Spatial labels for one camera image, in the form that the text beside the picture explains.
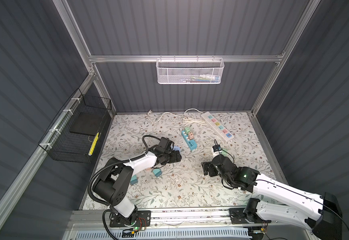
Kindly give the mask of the teal blue power strip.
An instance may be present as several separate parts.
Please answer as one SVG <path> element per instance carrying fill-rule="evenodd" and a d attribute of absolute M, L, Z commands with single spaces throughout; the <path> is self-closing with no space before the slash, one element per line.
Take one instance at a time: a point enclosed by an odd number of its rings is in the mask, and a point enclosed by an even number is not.
<path fill-rule="evenodd" d="M 182 137 L 183 137 L 184 141 L 186 142 L 188 148 L 189 148 L 191 151 L 193 151 L 193 150 L 195 150 L 195 149 L 197 148 L 197 143 L 196 143 L 196 141 L 195 141 L 195 140 L 191 140 L 191 139 L 189 138 L 189 136 L 186 134 L 185 131 L 182 131 Z"/>

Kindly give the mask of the pink plug adapter cube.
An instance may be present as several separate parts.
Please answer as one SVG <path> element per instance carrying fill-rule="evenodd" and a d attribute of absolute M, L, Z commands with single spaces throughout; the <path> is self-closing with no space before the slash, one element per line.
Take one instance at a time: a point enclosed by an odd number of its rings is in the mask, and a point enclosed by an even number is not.
<path fill-rule="evenodd" d="M 194 139 L 194 134 L 192 132 L 188 133 L 188 138 L 189 140 L 193 140 Z"/>

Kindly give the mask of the green plug adapter cube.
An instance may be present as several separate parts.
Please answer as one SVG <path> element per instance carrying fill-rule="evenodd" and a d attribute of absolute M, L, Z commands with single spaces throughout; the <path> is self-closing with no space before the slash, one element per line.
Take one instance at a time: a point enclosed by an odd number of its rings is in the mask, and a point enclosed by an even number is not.
<path fill-rule="evenodd" d="M 185 133 L 188 135 L 189 132 L 191 132 L 191 129 L 190 129 L 189 127 L 185 127 L 185 128 L 184 128 L 184 131 L 185 131 Z"/>

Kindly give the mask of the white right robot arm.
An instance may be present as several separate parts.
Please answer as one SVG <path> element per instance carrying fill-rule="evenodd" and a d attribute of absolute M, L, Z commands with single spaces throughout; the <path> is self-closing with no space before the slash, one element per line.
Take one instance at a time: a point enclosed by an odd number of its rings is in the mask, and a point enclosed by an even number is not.
<path fill-rule="evenodd" d="M 279 202 L 271 204 L 251 198 L 241 213 L 249 223 L 282 222 L 310 230 L 321 240 L 342 239 L 342 212 L 335 195 L 323 196 L 296 189 L 273 180 L 249 167 L 237 167 L 228 157 L 218 155 L 203 162 L 204 175 L 219 176 L 229 190 L 239 189 Z"/>

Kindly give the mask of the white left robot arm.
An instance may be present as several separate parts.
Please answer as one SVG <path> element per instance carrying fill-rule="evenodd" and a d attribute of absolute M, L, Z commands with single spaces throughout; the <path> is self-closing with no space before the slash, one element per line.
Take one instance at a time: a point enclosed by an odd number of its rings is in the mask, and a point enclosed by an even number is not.
<path fill-rule="evenodd" d="M 88 196 L 95 202 L 107 206 L 114 214 L 134 221 L 137 207 L 126 197 L 133 176 L 145 169 L 159 169 L 182 160 L 180 150 L 165 137 L 144 135 L 145 151 L 127 160 L 111 158 L 89 180 Z"/>

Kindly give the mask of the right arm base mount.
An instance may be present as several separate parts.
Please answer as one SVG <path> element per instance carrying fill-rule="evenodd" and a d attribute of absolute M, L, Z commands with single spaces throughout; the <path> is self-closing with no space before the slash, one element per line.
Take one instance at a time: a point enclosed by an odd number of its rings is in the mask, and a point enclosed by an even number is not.
<path fill-rule="evenodd" d="M 245 213 L 245 208 L 229 208 L 229 217 L 231 223 L 238 224 L 269 224 L 271 220 L 262 220 L 257 214 Z"/>

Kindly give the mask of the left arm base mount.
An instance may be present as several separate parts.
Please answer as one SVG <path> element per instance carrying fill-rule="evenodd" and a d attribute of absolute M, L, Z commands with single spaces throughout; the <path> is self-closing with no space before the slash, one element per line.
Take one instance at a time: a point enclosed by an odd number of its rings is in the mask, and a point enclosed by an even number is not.
<path fill-rule="evenodd" d="M 111 228 L 122 228 L 122 227 L 149 227 L 151 219 L 151 211 L 137 210 L 133 211 L 132 214 L 126 218 L 121 214 L 110 217 Z"/>

